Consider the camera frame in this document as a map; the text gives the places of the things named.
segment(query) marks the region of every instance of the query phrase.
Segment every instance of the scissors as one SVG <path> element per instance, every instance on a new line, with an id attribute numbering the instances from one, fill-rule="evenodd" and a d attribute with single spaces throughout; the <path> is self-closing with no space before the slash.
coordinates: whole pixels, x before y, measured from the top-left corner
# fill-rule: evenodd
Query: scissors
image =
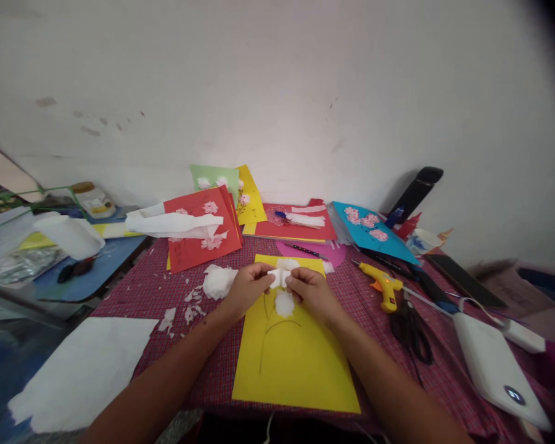
<path id="1" fill-rule="evenodd" d="M 403 306 L 390 315 L 390 329 L 393 336 L 404 346 L 409 354 L 413 351 L 416 358 L 426 365 L 434 362 L 432 347 L 423 331 L 421 316 L 409 300 L 407 291 L 403 292 Z"/>

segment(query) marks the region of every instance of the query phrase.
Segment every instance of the blue card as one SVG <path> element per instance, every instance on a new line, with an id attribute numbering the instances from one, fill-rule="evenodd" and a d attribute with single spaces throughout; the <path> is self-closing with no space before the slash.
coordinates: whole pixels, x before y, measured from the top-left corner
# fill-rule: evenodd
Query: blue card
<path id="1" fill-rule="evenodd" d="M 415 265 L 419 265 L 419 261 L 405 246 L 405 243 L 395 233 L 393 233 L 389 229 L 389 227 L 384 224 L 384 222 L 379 221 L 378 223 L 374 223 L 373 219 L 372 221 L 374 223 L 374 226 L 370 226 L 372 224 L 368 224 L 369 226 L 366 226 L 362 223 L 354 224 L 350 221 L 350 219 L 354 220 L 353 214 L 357 214 L 357 218 L 363 220 L 369 214 L 376 215 L 375 212 L 362 207 L 357 207 L 355 205 L 349 205 L 347 203 L 333 202 L 333 205 L 335 207 L 335 210 L 337 211 L 337 215 L 345 223 L 347 230 L 350 232 L 350 235 L 357 246 L 361 248 L 366 248 L 368 250 L 373 250 L 375 252 L 387 254 L 389 256 L 402 259 Z M 346 208 L 352 209 L 352 211 L 348 210 L 348 213 L 352 213 L 351 217 L 348 217 L 348 214 L 345 211 Z M 377 237 L 384 236 L 379 236 L 380 233 L 374 230 L 380 230 L 381 232 L 385 233 L 388 236 L 388 239 L 385 241 L 379 240 Z"/>

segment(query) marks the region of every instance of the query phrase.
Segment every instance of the hand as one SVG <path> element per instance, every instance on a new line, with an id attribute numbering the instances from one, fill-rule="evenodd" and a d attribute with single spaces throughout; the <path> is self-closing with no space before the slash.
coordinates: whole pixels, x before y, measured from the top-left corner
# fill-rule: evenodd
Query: hand
<path id="1" fill-rule="evenodd" d="M 241 268 L 220 307 L 234 316 L 235 322 L 241 319 L 263 292 L 269 294 L 276 277 L 267 272 L 273 269 L 276 268 L 262 262 Z"/>
<path id="2" fill-rule="evenodd" d="M 345 315 L 345 310 L 321 273 L 309 268 L 294 268 L 286 278 L 286 284 L 319 322 L 329 324 Z"/>

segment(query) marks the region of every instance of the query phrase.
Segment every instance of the wall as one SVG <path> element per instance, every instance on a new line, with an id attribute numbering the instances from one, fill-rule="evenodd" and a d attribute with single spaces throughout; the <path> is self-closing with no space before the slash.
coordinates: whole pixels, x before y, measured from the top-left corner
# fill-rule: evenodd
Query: wall
<path id="1" fill-rule="evenodd" d="M 248 163 L 268 202 L 386 210 L 434 165 L 448 253 L 555 266 L 555 48 L 524 4 L 2 0 L 0 149 L 140 205 Z"/>

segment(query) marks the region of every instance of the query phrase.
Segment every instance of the glue gun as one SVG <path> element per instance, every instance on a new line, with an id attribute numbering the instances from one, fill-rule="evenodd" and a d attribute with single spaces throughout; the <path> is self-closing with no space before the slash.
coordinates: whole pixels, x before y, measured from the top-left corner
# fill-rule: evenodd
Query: glue gun
<path id="1" fill-rule="evenodd" d="M 363 273 L 376 279 L 370 286 L 382 292 L 382 303 L 380 304 L 382 311 L 388 315 L 394 313 L 397 310 L 395 290 L 402 289 L 403 283 L 398 279 L 390 277 L 385 271 L 379 270 L 371 265 L 355 260 L 352 262 L 358 265 Z"/>

